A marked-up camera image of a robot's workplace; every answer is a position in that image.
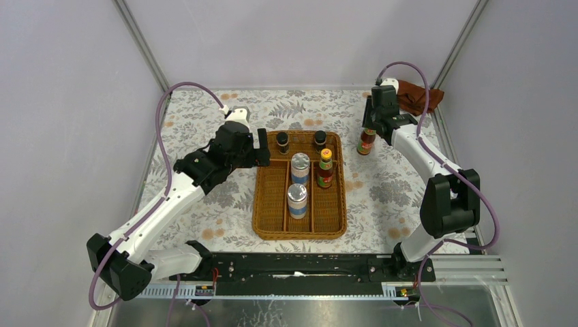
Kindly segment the black-cap spice jar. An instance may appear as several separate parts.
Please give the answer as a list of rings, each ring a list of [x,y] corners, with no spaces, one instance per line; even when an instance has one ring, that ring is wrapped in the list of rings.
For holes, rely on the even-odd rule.
[[[320,153],[323,149],[326,148],[326,132],[322,130],[318,130],[314,134],[314,144],[316,148],[316,152]]]
[[[280,131],[277,133],[276,143],[278,150],[282,155],[287,155],[289,153],[289,137],[286,132]]]

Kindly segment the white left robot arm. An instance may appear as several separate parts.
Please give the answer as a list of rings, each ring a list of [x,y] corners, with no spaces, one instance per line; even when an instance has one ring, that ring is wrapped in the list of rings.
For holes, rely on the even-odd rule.
[[[96,233],[87,241],[95,273],[89,291],[94,309],[107,307],[95,302],[93,289],[97,280],[112,289],[118,300],[128,301],[155,279],[183,273],[196,280],[209,276],[210,252],[198,242],[169,250],[152,250],[152,245],[178,215],[224,183],[235,170],[269,166],[267,131],[260,128],[257,134],[259,146],[255,148],[254,137],[246,125],[225,122],[206,146],[175,161],[166,189],[143,211],[108,236]]]

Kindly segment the red sauce bottle yellow cap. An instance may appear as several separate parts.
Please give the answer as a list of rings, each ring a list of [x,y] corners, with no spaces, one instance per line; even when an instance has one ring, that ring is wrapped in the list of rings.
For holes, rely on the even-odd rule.
[[[368,155],[371,153],[372,147],[376,139],[376,131],[373,129],[365,128],[361,132],[359,142],[356,146],[356,151],[360,155]]]

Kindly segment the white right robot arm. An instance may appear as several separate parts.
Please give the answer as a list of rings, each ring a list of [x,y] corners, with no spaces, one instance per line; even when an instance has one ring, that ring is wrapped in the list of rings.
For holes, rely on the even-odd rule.
[[[420,225],[396,246],[401,256],[391,262],[391,272],[407,281],[422,260],[445,236],[476,226],[480,220],[480,198],[472,190],[480,178],[473,169],[463,170],[449,161],[426,137],[418,134],[418,122],[401,114],[393,85],[374,86],[368,97],[363,127],[375,131],[400,152],[425,184],[420,208]]]

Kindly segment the silver-lid salt jar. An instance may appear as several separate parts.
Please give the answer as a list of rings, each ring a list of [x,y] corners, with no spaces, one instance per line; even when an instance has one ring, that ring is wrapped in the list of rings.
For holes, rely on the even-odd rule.
[[[293,219],[302,219],[307,212],[308,192],[304,185],[294,183],[287,190],[287,204]]]
[[[306,153],[295,153],[290,161],[290,175],[293,183],[306,185],[309,181],[311,161]]]

